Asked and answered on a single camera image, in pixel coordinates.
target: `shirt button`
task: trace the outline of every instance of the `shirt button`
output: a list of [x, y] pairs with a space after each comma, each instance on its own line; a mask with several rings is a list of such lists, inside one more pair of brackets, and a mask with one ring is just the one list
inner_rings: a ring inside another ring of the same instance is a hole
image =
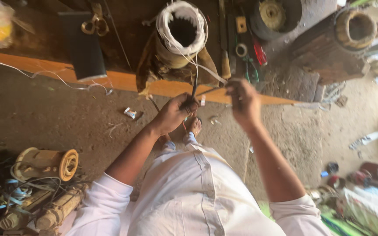
[[223, 236], [223, 235], [224, 235], [224, 232], [223, 232], [222, 229], [217, 228], [217, 229], [215, 230], [215, 236]]
[[213, 190], [208, 190], [207, 191], [207, 195], [208, 195], [208, 197], [214, 197], [214, 191]]

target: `white shirt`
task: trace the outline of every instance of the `white shirt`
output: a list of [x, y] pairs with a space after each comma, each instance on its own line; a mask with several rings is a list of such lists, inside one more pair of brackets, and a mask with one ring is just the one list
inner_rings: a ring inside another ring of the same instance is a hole
[[[189, 144], [147, 171], [128, 235], [329, 236], [309, 196], [270, 203], [268, 219], [240, 177], [212, 148]], [[133, 188], [107, 174], [94, 181], [67, 236], [119, 236]]]

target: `rolled sleeve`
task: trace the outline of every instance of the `rolled sleeve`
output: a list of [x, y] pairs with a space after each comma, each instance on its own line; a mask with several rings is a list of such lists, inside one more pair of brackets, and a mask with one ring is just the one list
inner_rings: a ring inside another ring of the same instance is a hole
[[272, 217], [287, 236], [330, 236], [329, 229], [320, 220], [320, 210], [310, 196], [269, 204]]
[[121, 221], [133, 188], [106, 173], [86, 192], [83, 207], [77, 212], [67, 236], [119, 235]]

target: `brass scissors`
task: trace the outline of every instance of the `brass scissors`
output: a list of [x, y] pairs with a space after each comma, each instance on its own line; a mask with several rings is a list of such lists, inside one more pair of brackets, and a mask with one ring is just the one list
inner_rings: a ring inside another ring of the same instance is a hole
[[100, 3], [91, 3], [93, 9], [93, 18], [89, 21], [84, 21], [81, 24], [81, 30], [88, 35], [94, 34], [97, 31], [99, 36], [104, 36], [109, 32], [109, 26], [103, 18], [102, 5]]

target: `foot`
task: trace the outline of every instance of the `foot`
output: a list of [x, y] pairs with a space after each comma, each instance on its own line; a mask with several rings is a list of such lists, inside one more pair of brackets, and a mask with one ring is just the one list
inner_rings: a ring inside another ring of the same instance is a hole
[[165, 134], [165, 135], [160, 136], [158, 141], [160, 142], [161, 145], [164, 145], [167, 141], [171, 141], [171, 138], [169, 134]]
[[192, 132], [194, 134], [194, 136], [198, 136], [199, 132], [201, 131], [202, 129], [202, 123], [201, 121], [195, 117], [193, 120], [192, 120], [192, 123], [189, 127], [189, 130], [188, 132]]

